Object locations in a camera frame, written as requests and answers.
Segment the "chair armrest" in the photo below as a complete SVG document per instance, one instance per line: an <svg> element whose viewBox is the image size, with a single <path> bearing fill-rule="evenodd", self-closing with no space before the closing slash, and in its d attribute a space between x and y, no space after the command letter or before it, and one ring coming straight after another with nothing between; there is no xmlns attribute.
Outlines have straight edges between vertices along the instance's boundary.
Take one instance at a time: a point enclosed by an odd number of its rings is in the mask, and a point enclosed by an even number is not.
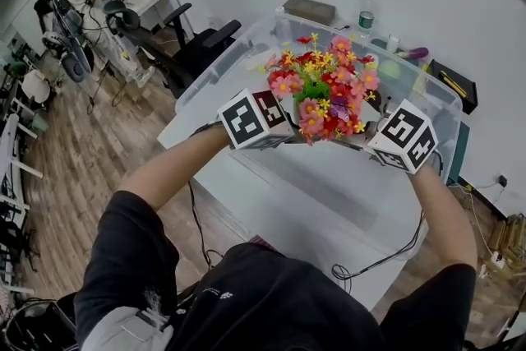
<svg viewBox="0 0 526 351"><path fill-rule="evenodd" d="M188 9L191 8L191 3L185 3L184 5L178 7L175 11L170 13L166 18L164 18L163 23L165 25L169 25L175 20L176 18L179 18L184 12L186 12Z"/></svg>
<svg viewBox="0 0 526 351"><path fill-rule="evenodd" d="M207 48L212 48L215 45L225 41L228 37L230 37L234 32L236 32L240 28L241 22L236 20L230 21L219 31L214 32L210 37L208 37L203 43L203 45Z"/></svg>

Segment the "black t-shirt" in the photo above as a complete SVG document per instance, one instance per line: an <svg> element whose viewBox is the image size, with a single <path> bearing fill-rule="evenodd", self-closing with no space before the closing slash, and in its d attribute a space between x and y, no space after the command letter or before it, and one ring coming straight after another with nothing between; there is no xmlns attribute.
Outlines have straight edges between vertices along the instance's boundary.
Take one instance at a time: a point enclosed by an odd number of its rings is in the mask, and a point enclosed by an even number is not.
<svg viewBox="0 0 526 351"><path fill-rule="evenodd" d="M178 305L178 258L159 216L138 196L117 192L76 295L79 344L113 309L146 309L145 293L155 291L174 329L168 350L456 350L476 275L467 265L445 268L394 303L378 325L314 266L250 243L230 249Z"/></svg>

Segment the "artificial flower bouquet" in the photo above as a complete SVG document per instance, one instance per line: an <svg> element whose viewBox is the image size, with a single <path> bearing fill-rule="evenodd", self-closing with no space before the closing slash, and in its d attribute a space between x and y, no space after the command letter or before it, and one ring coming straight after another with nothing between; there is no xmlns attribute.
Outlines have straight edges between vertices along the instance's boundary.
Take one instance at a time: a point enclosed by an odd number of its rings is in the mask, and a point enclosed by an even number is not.
<svg viewBox="0 0 526 351"><path fill-rule="evenodd" d="M365 125L359 119L362 102L375 99L379 82L372 57L357 58L352 37L337 35L325 52L318 50L317 39L314 33L299 38L306 47L304 54L294 56L284 50L281 58L274 55L260 67L269 73L270 89L276 97L295 98L299 131L309 145L318 139L363 132Z"/></svg>

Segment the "black box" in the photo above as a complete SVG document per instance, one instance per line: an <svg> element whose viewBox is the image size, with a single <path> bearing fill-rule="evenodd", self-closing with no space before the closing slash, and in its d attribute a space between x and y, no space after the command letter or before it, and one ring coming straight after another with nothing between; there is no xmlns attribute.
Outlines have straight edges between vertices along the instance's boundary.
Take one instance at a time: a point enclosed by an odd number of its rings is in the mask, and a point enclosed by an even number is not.
<svg viewBox="0 0 526 351"><path fill-rule="evenodd" d="M465 98L462 95L459 95L460 99L462 100L462 111L464 111L466 114L471 114L471 112L478 106L477 85L475 82L470 81L468 78L455 71L452 71L434 59L431 60L431 63L429 63L429 68L427 71L436 79L441 81L444 85L449 86L452 90L455 89L445 81L445 77L449 78L466 92Z"/></svg>

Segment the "black office chair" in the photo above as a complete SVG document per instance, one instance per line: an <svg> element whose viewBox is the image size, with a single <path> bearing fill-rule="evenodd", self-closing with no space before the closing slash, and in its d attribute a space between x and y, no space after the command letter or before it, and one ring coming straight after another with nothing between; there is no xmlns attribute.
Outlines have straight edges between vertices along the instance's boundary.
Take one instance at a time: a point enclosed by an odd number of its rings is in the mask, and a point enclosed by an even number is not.
<svg viewBox="0 0 526 351"><path fill-rule="evenodd" d="M190 7L190 3L185 3L164 20L165 25L174 29L180 46L180 50L170 57L152 40L152 33L141 27L139 16L123 2L112 1L104 6L108 28L113 34L128 38L152 57L150 62L163 73L166 86L176 99L233 44L232 34L241 28L241 23L234 20L218 31L208 29L196 34L187 43L181 15Z"/></svg>

